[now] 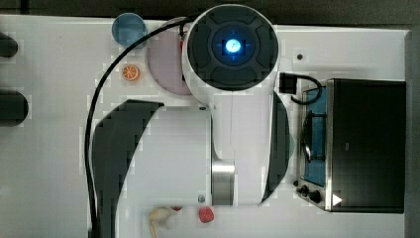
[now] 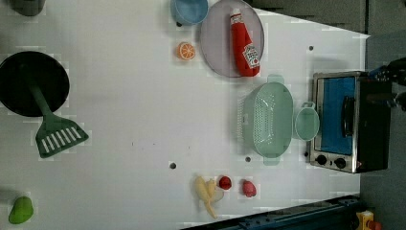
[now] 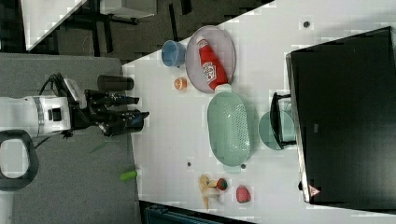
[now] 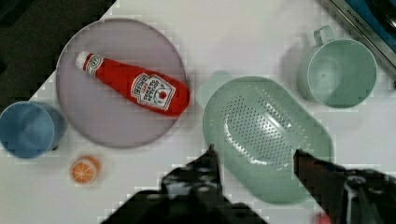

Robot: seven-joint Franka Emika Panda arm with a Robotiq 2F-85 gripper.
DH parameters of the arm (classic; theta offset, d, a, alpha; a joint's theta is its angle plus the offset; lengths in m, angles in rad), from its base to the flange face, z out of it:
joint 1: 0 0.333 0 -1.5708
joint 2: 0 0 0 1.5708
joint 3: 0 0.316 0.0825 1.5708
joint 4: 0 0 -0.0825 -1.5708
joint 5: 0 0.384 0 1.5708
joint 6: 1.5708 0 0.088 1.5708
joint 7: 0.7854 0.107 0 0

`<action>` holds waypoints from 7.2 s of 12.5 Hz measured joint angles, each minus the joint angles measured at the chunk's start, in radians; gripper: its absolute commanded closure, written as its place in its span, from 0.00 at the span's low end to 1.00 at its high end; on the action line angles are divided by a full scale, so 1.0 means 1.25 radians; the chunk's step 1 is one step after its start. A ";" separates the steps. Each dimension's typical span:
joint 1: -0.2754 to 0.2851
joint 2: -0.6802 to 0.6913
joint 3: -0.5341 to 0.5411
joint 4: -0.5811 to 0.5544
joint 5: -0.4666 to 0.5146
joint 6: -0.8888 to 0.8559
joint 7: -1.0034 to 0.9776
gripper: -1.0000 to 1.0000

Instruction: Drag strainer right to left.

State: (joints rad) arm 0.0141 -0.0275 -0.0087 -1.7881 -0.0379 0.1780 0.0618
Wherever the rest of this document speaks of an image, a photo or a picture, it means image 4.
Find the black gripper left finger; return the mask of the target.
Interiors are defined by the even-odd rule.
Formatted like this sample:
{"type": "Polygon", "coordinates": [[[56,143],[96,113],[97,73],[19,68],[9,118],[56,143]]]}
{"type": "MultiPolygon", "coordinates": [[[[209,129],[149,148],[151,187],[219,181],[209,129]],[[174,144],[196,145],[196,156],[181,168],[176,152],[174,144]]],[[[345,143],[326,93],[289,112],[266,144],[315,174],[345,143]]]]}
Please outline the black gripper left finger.
{"type": "Polygon", "coordinates": [[[213,189],[216,193],[222,193],[219,155],[214,144],[210,144],[203,155],[175,168],[161,181],[161,193],[170,200],[190,195],[200,189],[213,189]]]}

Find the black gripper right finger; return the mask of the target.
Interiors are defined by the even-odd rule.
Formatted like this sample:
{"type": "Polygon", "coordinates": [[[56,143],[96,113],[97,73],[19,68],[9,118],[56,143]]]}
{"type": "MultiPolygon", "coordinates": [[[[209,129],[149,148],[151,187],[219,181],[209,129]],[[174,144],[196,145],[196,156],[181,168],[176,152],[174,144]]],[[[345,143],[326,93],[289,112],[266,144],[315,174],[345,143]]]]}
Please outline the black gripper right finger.
{"type": "Polygon", "coordinates": [[[347,169],[298,149],[294,173],[332,224],[395,224],[395,177],[347,169]]]}

